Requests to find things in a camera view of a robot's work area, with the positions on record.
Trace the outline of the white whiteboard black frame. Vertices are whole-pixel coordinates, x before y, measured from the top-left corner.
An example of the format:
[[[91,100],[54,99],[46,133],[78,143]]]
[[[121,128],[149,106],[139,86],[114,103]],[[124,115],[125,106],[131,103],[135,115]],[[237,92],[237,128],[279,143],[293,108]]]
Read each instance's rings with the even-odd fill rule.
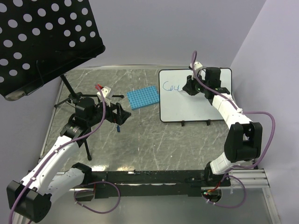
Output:
[[[179,92],[191,75],[189,69],[159,71],[160,120],[166,122],[223,120],[203,93]]]

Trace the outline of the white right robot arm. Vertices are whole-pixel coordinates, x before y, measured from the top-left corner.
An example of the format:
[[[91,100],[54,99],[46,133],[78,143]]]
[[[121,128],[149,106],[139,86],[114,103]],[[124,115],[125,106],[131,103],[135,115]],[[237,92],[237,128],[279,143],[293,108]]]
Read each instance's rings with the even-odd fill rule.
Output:
[[[203,178],[208,186],[218,185],[233,166],[256,159],[261,154],[262,125],[243,114],[230,91],[221,86],[220,76],[221,70],[216,67],[192,69],[192,75],[187,76],[182,89],[190,96],[203,93],[229,129],[223,153],[204,169]]]

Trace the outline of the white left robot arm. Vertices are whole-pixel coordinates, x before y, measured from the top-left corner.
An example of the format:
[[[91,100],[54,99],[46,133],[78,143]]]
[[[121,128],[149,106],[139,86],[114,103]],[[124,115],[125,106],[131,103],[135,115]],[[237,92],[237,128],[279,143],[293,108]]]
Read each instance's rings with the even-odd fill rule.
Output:
[[[80,99],[51,150],[21,181],[9,183],[10,224],[15,212],[38,223],[66,191],[77,185],[83,188],[90,186],[93,180],[91,168],[81,163],[75,164],[62,177],[54,177],[68,158],[82,144],[87,144],[87,138],[94,133],[93,126],[100,128],[104,120],[121,126],[131,116],[120,103],[107,104],[104,99],[98,101],[96,104],[89,97]]]

